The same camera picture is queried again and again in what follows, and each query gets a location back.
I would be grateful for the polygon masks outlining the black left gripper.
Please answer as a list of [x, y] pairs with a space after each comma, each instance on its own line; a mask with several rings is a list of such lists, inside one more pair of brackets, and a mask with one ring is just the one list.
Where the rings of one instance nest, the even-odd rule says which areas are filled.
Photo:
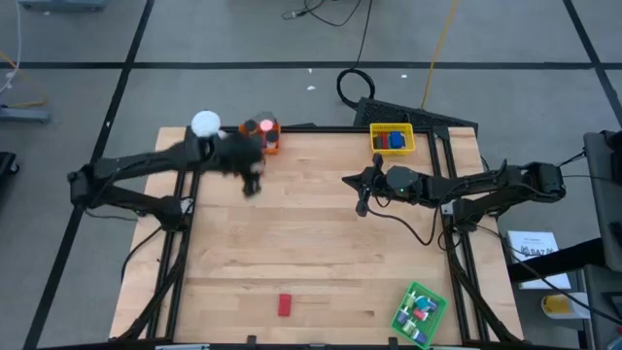
[[215, 159], [217, 169], [224, 174], [240, 176], [243, 181], [242, 192], [252, 197], [261, 191], [260, 177], [262, 174], [251, 172], [251, 165], [264, 162], [263, 151], [241, 133], [229, 133], [226, 139], [215, 139]]

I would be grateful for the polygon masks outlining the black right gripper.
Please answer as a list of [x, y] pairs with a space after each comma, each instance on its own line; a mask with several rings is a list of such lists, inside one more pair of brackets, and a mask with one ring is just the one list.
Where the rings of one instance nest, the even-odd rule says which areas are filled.
[[381, 205], [386, 207], [390, 203], [385, 175], [382, 172], [384, 160], [380, 154], [374, 154], [372, 165], [366, 167], [362, 173], [341, 178], [342, 182], [354, 189], [358, 193], [358, 203], [356, 212], [360, 217], [365, 217], [368, 213], [368, 202], [371, 197], [376, 199], [385, 198], [387, 203]]

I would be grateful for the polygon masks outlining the green plastic basket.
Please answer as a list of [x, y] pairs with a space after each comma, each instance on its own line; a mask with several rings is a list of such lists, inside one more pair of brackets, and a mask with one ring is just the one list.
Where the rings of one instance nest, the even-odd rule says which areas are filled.
[[[412, 295], [414, 294], [416, 296], [416, 298], [418, 296], [425, 296], [428, 299], [431, 299], [432, 301], [434, 301], [437, 304], [437, 309], [434, 312], [430, 312], [429, 313], [429, 317], [427, 318], [426, 321], [421, 321], [418, 320], [414, 315], [413, 315], [413, 310], [417, 309], [416, 304], [414, 304], [413, 308], [408, 308], [406, 307], [405, 304], [405, 300], [406, 297], [408, 295]], [[418, 282], [412, 282], [409, 286], [409, 288], [407, 289], [406, 293], [404, 294], [404, 296], [402, 297], [401, 302], [399, 303], [399, 306], [397, 308], [397, 311], [395, 313], [395, 316], [392, 319], [391, 322], [391, 328], [398, 334], [401, 335], [402, 337], [407, 338], [411, 343], [413, 343], [415, 346], [417, 346], [420, 350], [426, 350], [428, 349], [431, 345], [432, 345], [432, 340], [436, 334], [436, 331], [438, 330], [441, 321], [443, 319], [444, 316], [444, 312], [447, 306], [447, 301], [444, 297], [441, 297], [440, 295], [436, 294], [435, 292], [433, 292], [432, 290], [430, 290], [429, 288], [427, 288], [426, 286], [424, 286], [423, 284], [420, 284]], [[402, 326], [397, 322], [397, 313], [400, 311], [407, 311], [409, 314], [409, 318], [408, 320], [414, 321], [416, 323], [416, 330], [421, 331], [422, 333], [424, 333], [427, 338], [428, 338], [428, 342], [423, 345], [423, 344], [418, 344], [416, 343], [411, 336], [408, 336], [407, 334], [405, 334], [402, 331]]]

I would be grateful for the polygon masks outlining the orange plastic basket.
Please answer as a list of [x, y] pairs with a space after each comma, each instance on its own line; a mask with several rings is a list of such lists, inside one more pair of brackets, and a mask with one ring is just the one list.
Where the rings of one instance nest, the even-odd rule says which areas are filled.
[[281, 125], [271, 112], [260, 112], [238, 125], [238, 131], [260, 146], [267, 155], [280, 151]]

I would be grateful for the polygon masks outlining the yellow plastic basket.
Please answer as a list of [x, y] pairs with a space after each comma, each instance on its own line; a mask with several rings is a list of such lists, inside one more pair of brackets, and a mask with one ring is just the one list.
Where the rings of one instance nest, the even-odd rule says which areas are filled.
[[[387, 133], [389, 135], [392, 131], [398, 131], [405, 136], [405, 147], [402, 149], [375, 149], [373, 145], [373, 138], [379, 136], [381, 133]], [[369, 126], [370, 147], [374, 154], [380, 154], [383, 156], [406, 156], [411, 154], [416, 149], [414, 129], [410, 123], [372, 123]]]

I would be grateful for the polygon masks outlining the black perforated case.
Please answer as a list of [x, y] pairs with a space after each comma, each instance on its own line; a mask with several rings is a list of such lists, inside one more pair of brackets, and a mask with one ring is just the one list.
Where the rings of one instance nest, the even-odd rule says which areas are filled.
[[363, 97], [358, 103], [354, 126], [369, 126], [371, 123], [412, 123], [416, 127], [471, 127], [475, 132], [478, 131], [476, 122]]

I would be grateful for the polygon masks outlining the white booklet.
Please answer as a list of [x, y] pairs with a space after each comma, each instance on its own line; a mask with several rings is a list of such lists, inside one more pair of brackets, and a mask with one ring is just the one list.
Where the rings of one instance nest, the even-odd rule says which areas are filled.
[[[512, 262], [523, 262], [532, 258], [545, 256], [558, 251], [554, 233], [550, 231], [523, 231], [509, 230], [507, 242], [510, 246]], [[567, 273], [546, 277], [545, 280], [560, 290], [571, 289]], [[520, 290], [552, 290], [541, 279], [535, 279], [518, 284]]]

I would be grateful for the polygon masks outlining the grey table foot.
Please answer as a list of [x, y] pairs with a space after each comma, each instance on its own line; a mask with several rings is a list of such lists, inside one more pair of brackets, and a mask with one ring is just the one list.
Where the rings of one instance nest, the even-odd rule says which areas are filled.
[[48, 123], [51, 118], [43, 110], [0, 107], [0, 122]]

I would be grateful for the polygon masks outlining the black beam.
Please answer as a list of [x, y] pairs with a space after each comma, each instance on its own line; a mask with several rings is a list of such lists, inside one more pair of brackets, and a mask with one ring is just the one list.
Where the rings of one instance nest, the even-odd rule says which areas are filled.
[[586, 265], [607, 267], [603, 241], [592, 239], [547, 254], [517, 261], [507, 267], [511, 282], [526, 282], [563, 272], [574, 271]]

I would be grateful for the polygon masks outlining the black caster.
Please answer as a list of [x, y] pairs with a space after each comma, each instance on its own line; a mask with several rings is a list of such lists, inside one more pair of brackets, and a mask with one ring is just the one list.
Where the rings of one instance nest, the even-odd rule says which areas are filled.
[[17, 156], [14, 153], [0, 152], [0, 180], [18, 172]]

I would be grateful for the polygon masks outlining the yellow white container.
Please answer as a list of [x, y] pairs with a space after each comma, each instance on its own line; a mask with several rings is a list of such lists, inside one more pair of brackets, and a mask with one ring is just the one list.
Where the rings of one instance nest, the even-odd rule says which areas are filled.
[[554, 320], [583, 320], [591, 318], [589, 309], [562, 294], [543, 297], [540, 301], [540, 307], [548, 318]]

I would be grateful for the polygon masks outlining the grey cabinet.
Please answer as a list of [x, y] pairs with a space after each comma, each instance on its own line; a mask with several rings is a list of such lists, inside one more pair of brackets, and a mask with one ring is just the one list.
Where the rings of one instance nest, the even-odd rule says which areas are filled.
[[591, 348], [622, 350], [622, 130], [583, 137], [600, 229], [598, 256], [583, 268]]

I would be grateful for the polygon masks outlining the black aluminium table frame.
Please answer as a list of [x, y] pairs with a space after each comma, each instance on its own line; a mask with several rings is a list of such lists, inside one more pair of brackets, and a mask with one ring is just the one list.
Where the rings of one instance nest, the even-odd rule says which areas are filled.
[[[357, 216], [357, 194], [341, 178], [371, 159], [365, 129], [290, 126], [252, 199], [233, 177], [149, 177], [147, 194], [191, 195], [195, 209], [184, 233], [161, 233], [153, 218], [137, 224], [112, 335], [139, 316], [186, 244], [185, 269], [147, 336], [213, 345], [386, 344], [400, 300], [416, 281], [448, 302], [435, 343], [493, 339], [451, 274], [452, 254], [437, 245], [430, 209], [392, 203]], [[292, 296], [289, 317], [277, 314], [280, 294]]]

